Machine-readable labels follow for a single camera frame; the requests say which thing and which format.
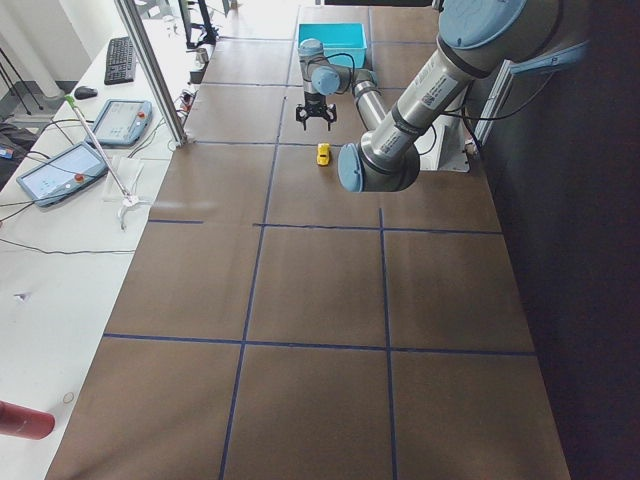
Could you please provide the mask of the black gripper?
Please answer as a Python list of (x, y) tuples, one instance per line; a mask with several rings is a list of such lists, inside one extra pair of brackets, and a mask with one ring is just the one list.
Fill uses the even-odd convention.
[(327, 104), (326, 97), (320, 93), (304, 92), (304, 103), (298, 104), (295, 110), (295, 119), (307, 129), (309, 118), (322, 118), (327, 123), (327, 131), (331, 131), (331, 125), (336, 121), (336, 106)]

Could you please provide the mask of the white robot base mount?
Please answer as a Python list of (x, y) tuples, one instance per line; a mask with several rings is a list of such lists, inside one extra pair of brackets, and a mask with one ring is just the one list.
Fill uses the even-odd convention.
[(467, 173), (466, 130), (456, 117), (440, 116), (414, 143), (422, 171)]

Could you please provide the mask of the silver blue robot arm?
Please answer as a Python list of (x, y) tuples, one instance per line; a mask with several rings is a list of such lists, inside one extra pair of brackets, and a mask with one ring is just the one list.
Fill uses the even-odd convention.
[(391, 108), (385, 107), (372, 71), (333, 65), (322, 42), (302, 41), (298, 58), (305, 102), (296, 119), (337, 119), (327, 97), (352, 92), (367, 131), (344, 145), (338, 175), (350, 192), (395, 192), (417, 178), (415, 146), (463, 89), (503, 61), (531, 63), (544, 72), (577, 62), (588, 41), (587, 1), (439, 1), (436, 50)]

